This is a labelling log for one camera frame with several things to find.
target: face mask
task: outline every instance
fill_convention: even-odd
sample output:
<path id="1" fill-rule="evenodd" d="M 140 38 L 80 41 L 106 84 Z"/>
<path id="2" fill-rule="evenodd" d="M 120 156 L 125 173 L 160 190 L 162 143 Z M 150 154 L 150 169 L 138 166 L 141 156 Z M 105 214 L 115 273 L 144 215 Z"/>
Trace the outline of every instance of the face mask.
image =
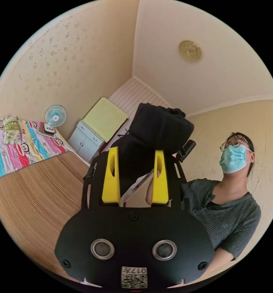
<path id="1" fill-rule="evenodd" d="M 243 144 L 238 147 L 229 146 L 227 150 L 222 153 L 219 162 L 223 173 L 229 174 L 237 172 L 244 168 L 246 164 L 249 164 L 250 162 L 246 162 L 246 150 L 249 149 Z"/>

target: gray t-shirt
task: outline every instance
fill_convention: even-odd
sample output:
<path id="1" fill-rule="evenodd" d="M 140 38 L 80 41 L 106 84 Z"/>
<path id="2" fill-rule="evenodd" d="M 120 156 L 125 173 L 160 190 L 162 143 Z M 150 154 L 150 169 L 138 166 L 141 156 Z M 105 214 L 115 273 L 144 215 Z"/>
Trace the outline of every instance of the gray t-shirt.
<path id="1" fill-rule="evenodd" d="M 206 228 L 214 249 L 222 248 L 236 259 L 255 232 L 261 210 L 250 193 L 225 204 L 214 204 L 214 187 L 220 181 L 196 179 L 182 185 L 189 212 Z"/>

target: woman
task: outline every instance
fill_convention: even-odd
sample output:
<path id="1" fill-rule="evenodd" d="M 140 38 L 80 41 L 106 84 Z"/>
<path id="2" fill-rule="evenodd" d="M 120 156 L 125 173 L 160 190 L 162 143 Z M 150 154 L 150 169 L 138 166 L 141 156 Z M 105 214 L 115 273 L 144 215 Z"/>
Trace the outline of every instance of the woman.
<path id="1" fill-rule="evenodd" d="M 205 274 L 241 254 L 261 217 L 260 207 L 246 187 L 255 160 L 252 141 L 240 132 L 232 133 L 220 150 L 222 181 L 196 179 L 182 185 L 189 198 L 189 212 L 205 226 L 215 249 Z M 153 181 L 147 191 L 148 204 L 152 184 Z"/>

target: woven mat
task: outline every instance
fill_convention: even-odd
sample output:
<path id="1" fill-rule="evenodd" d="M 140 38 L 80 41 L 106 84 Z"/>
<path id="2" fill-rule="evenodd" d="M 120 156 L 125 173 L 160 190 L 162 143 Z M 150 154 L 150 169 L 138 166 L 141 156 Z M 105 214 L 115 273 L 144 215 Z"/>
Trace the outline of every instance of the woven mat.
<path id="1" fill-rule="evenodd" d="M 67 152 L 0 178 L 0 220 L 8 234 L 31 260 L 70 280 L 54 249 L 64 224 L 80 209 L 88 168 Z"/>

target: sticker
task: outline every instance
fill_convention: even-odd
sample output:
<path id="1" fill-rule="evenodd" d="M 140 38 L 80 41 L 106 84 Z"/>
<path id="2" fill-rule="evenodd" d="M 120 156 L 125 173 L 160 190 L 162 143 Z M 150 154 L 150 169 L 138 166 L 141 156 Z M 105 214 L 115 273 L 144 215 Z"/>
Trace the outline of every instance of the sticker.
<path id="1" fill-rule="evenodd" d="M 123 266 L 121 269 L 121 287 L 129 289 L 147 288 L 147 269 Z"/>

